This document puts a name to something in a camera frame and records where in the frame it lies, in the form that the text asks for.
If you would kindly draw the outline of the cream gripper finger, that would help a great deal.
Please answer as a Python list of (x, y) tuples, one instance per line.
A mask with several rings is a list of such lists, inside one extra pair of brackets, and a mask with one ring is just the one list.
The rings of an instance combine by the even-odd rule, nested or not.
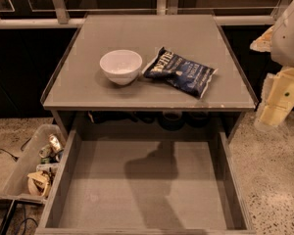
[(283, 67), (277, 74), (268, 73), (254, 126), (260, 131), (272, 131), (285, 121), (293, 108), (294, 68)]
[(269, 52), (271, 49), (271, 36), (273, 27), (268, 28), (261, 36), (254, 40), (250, 49), (257, 52)]

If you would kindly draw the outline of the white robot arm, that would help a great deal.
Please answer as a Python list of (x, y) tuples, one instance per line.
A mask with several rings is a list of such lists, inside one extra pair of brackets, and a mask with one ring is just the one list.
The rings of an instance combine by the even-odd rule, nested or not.
[(294, 108), (294, 0), (275, 24), (252, 42), (250, 49), (270, 52), (271, 59), (282, 65), (277, 74), (268, 73), (264, 80), (254, 122), (258, 130), (271, 131)]

